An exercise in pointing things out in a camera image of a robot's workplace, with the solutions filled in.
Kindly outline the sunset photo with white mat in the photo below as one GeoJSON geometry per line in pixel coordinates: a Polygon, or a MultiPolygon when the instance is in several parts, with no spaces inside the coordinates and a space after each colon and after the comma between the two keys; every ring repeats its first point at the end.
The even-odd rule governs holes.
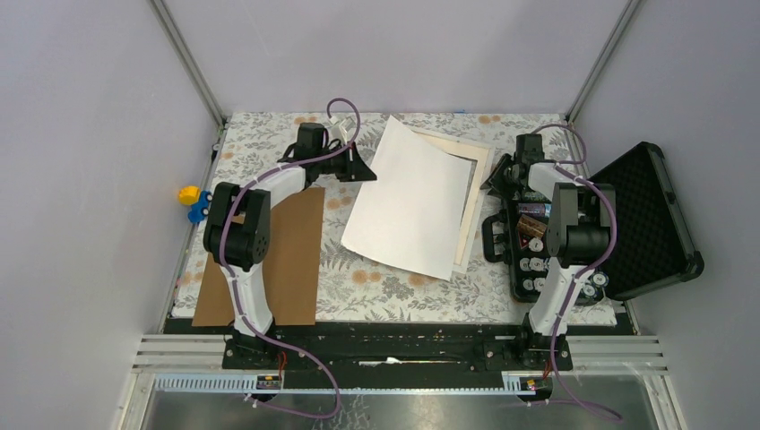
{"type": "Polygon", "coordinates": [[[341,237],[348,250],[429,277],[453,274],[471,161],[389,117],[341,237]]]}

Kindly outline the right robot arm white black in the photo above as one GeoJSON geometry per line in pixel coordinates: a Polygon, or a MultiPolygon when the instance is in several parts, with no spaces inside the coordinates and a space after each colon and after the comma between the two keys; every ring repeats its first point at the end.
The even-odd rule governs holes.
{"type": "Polygon", "coordinates": [[[487,362],[501,359],[507,368],[539,369],[561,361],[569,369],[571,363],[562,356],[567,351],[566,316],[616,245],[615,188],[596,185],[546,159],[541,135],[524,133],[516,138],[515,153],[497,162],[482,189],[504,205],[481,227],[486,260],[517,271],[528,255],[520,239],[536,238],[543,248],[531,256],[544,267],[537,301],[513,340],[484,348],[487,362]]]}

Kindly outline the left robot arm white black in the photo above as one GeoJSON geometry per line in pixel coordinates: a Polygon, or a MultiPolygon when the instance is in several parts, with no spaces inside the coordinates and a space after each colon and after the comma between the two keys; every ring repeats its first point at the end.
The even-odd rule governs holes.
{"type": "Polygon", "coordinates": [[[272,209],[322,175],[341,182],[375,181],[376,174],[358,153],[356,138],[339,126],[303,123],[274,167],[246,185],[220,182],[212,191],[203,247],[226,272],[233,327],[250,336],[243,354],[255,367],[272,365],[278,348],[303,351],[267,334],[274,318],[265,295],[263,260],[271,244],[272,209]]]}

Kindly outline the brown playing card box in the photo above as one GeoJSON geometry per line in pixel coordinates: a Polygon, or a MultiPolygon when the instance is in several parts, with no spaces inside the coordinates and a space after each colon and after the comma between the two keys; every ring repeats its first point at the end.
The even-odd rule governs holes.
{"type": "Polygon", "coordinates": [[[522,214],[517,220],[516,229],[527,237],[542,239],[547,231],[547,225],[527,214],[522,214]]]}

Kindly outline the brown backing board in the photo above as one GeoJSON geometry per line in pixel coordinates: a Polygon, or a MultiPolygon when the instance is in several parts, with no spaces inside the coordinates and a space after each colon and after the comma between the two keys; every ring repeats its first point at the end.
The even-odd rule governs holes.
{"type": "MultiPolygon", "coordinates": [[[[272,243],[263,260],[268,306],[278,326],[315,325],[324,215],[322,187],[291,195],[272,211],[272,243]]],[[[206,255],[192,325],[223,327],[234,319],[221,267],[206,255]]]]}

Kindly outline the black foam lined case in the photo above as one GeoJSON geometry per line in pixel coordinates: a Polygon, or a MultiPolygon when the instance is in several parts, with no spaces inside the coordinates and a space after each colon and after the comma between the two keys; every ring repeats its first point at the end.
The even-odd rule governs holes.
{"type": "MultiPolygon", "coordinates": [[[[592,182],[615,189],[618,237],[612,255],[581,286],[578,305],[605,298],[625,301],[703,273],[704,258],[688,231],[659,146],[640,142],[593,175],[592,182]]],[[[548,275],[549,254],[544,241],[521,234],[516,223],[522,214],[548,223],[551,205],[526,188],[499,200],[501,209],[482,223],[483,254],[488,262],[507,266],[512,298],[532,304],[548,275]]]]}

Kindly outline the yellow blue toy car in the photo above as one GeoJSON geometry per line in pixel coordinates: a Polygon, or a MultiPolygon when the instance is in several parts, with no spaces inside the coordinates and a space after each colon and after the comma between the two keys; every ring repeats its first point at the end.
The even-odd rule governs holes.
{"type": "Polygon", "coordinates": [[[198,186],[189,185],[178,192],[177,201],[188,208],[188,220],[193,224],[199,224],[209,214],[212,193],[198,186]]]}

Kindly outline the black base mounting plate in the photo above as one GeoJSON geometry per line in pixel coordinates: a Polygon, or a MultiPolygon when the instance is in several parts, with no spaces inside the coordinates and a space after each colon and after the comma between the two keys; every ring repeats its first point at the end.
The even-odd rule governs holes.
{"type": "Polygon", "coordinates": [[[234,330],[225,370],[272,371],[287,389],[486,389],[504,372],[546,377],[570,371],[565,336],[556,345],[518,324],[319,322],[273,326],[263,340],[234,330]]]}

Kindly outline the aluminium rail frame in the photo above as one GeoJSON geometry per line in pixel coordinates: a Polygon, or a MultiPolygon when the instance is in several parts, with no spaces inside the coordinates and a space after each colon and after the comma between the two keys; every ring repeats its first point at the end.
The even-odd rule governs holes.
{"type": "MultiPolygon", "coordinates": [[[[654,336],[572,336],[568,346],[573,369],[561,374],[565,383],[585,377],[633,377],[649,392],[671,389],[669,369],[654,336]]],[[[272,371],[225,370],[222,358],[225,341],[220,335],[146,335],[134,360],[136,373],[154,374],[163,391],[239,392],[255,394],[442,394],[442,395],[527,395],[540,389],[559,387],[553,374],[504,372],[497,388],[486,389],[287,389],[272,371]]]]}

